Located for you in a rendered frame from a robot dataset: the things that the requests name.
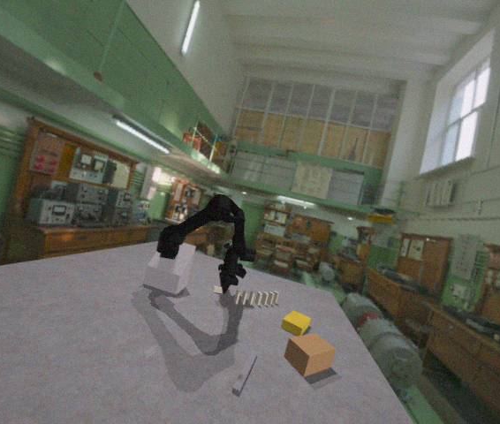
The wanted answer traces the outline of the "yellow rectangular block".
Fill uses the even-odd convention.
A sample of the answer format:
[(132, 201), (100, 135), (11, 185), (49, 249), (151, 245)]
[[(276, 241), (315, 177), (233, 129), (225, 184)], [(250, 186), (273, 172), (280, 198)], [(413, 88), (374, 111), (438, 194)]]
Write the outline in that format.
[(282, 321), (281, 328), (286, 329), (297, 336), (301, 336), (304, 330), (307, 329), (309, 322), (309, 316), (300, 314), (293, 310), (285, 316)]

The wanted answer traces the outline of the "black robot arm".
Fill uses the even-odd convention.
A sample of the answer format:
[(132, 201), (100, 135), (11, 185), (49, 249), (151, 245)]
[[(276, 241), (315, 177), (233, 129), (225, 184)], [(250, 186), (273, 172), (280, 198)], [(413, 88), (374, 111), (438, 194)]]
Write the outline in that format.
[[(232, 212), (233, 216), (230, 215)], [(246, 240), (244, 235), (245, 213), (236, 203), (224, 194), (218, 194), (213, 197), (208, 205), (186, 219), (179, 225), (170, 225), (160, 232), (157, 251), (161, 253), (160, 257), (175, 259), (179, 251), (179, 246), (184, 244), (184, 238), (187, 234), (210, 221), (224, 221), (234, 223), (234, 235), (232, 245), (227, 243), (223, 247), (227, 249), (225, 258), (230, 261), (254, 262), (256, 250), (246, 249)]]

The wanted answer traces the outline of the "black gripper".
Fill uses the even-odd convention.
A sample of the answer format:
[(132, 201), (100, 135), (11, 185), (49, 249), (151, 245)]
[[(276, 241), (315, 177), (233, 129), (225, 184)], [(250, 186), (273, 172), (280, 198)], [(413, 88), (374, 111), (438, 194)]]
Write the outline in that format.
[(218, 271), (221, 270), (221, 273), (219, 273), (220, 284), (222, 287), (222, 292), (223, 294), (225, 294), (231, 284), (238, 285), (239, 280), (232, 275), (235, 267), (238, 266), (238, 261), (230, 261), (226, 258), (223, 259), (223, 261), (224, 264), (220, 264), (218, 266)]

